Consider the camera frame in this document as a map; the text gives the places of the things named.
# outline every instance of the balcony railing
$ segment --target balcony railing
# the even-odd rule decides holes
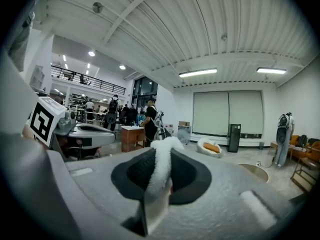
[[[124,95],[126,91],[126,88],[124,87],[102,81],[85,74],[74,72],[72,70],[68,70],[59,66],[51,66],[51,76],[53,78],[65,79],[72,82],[80,83],[82,85],[96,87],[101,90],[106,90],[116,94]]]

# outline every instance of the white corrugated ceiling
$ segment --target white corrugated ceiling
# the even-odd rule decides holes
[[[101,13],[93,12],[94,2],[103,5]],[[95,47],[168,88],[281,85],[319,53],[290,0],[40,0],[36,17],[54,33]],[[212,67],[216,74],[178,76]],[[266,76],[258,67],[287,73]]]

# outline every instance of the round floor mat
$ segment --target round floor mat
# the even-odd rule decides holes
[[[254,174],[258,178],[263,180],[265,183],[267,183],[269,181],[269,175],[264,169],[262,169],[256,165],[247,164],[247,163],[240,163],[239,165],[246,168],[250,173]]]

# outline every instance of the cable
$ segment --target cable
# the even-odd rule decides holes
[[[270,166],[268,166],[268,167],[263,166],[260,161],[257,161],[256,163],[257,163],[257,165],[258,165],[259,167],[270,168],[270,167],[272,166],[272,164],[274,163],[274,160],[275,160],[275,157],[272,158],[272,162],[271,162]]]

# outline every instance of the fluorescent light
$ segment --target fluorescent light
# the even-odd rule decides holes
[[[212,74],[217,73],[216,69],[205,69],[205,70],[197,70],[197,71],[191,71],[186,73],[179,74],[179,77],[186,78],[186,77],[192,77],[197,75],[204,75],[204,74]]]
[[[258,67],[256,71],[258,73],[271,73],[271,74],[285,74],[287,72],[285,69],[266,68],[266,67]]]

